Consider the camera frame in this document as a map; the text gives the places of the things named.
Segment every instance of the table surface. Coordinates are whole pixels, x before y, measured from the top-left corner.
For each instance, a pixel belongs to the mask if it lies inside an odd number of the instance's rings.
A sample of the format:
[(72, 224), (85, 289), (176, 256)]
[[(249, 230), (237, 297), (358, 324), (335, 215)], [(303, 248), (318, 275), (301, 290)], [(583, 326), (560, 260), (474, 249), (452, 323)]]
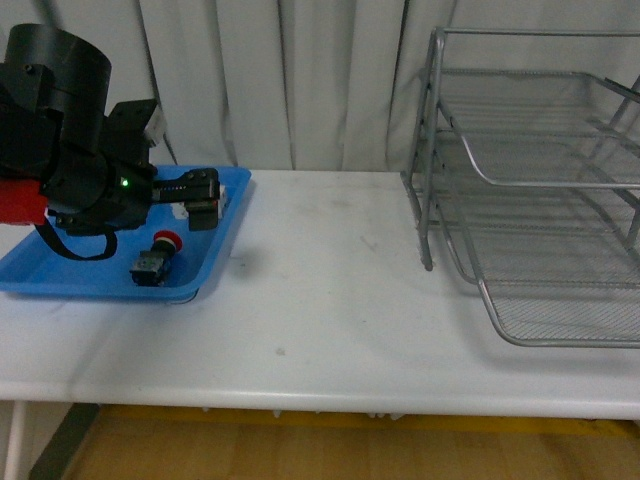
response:
[(640, 419), (640, 350), (513, 346), (439, 232), (422, 268), (397, 173), (256, 171), (241, 210), (189, 303), (1, 294), (0, 398)]

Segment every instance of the cylindrical motor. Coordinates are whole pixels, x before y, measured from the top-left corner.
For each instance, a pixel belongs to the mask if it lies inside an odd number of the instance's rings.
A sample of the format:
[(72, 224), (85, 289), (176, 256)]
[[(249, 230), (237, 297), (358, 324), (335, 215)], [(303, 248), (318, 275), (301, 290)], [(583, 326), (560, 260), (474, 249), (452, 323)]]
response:
[(107, 101), (111, 62), (96, 47), (46, 25), (16, 25), (5, 63), (44, 65), (54, 73), (48, 107), (64, 115), (60, 141), (95, 154)]

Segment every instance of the table leg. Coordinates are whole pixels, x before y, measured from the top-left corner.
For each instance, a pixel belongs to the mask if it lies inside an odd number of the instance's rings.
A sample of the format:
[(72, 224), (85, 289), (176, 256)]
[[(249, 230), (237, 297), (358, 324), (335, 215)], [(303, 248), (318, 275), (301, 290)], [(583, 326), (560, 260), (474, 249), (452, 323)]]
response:
[(13, 402), (11, 415), (11, 430), (4, 468), (5, 480), (19, 480), (22, 466), (22, 450), (27, 425), (27, 402), (16, 400)]

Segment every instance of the black strap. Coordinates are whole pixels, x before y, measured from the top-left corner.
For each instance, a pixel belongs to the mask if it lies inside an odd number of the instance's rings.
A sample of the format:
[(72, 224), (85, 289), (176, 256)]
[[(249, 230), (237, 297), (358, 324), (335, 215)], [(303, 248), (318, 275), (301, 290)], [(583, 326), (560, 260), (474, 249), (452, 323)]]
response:
[(113, 254), (116, 253), (116, 249), (118, 248), (118, 238), (113, 230), (107, 230), (104, 232), (104, 236), (107, 239), (107, 244), (104, 247), (104, 252), (100, 255), (92, 255), (90, 257), (81, 257), (80, 255), (76, 255), (71, 250), (69, 250), (60, 237), (51, 226), (49, 221), (45, 219), (42, 225), (36, 225), (36, 230), (44, 240), (44, 243), (49, 245), (49, 248), (56, 252), (58, 255), (68, 258), (69, 260), (106, 260), (107, 258), (113, 257)]

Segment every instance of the plastic tray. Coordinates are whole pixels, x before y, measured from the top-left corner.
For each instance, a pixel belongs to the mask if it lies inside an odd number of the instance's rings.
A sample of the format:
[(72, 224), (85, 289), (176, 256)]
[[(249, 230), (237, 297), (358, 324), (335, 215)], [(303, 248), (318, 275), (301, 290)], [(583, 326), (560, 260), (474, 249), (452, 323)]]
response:
[[(178, 178), (193, 166), (161, 166), (160, 179)], [(37, 232), (29, 234), (0, 260), (0, 290), (29, 295), (84, 297), (114, 300), (151, 300), (179, 302), (193, 298), (209, 277), (236, 220), (238, 207), (249, 184), (251, 172), (238, 167), (215, 167), (225, 186), (228, 204), (214, 230), (191, 232), (188, 220), (172, 205), (155, 205), (147, 223), (133, 231), (117, 232), (118, 251), (108, 259), (78, 262), (58, 256), (42, 241)], [(183, 249), (175, 255), (172, 271), (161, 287), (139, 287), (129, 270), (141, 250), (148, 250), (156, 231), (175, 231), (183, 240)], [(79, 254), (99, 253), (103, 237), (70, 237), (59, 232), (65, 244)]]

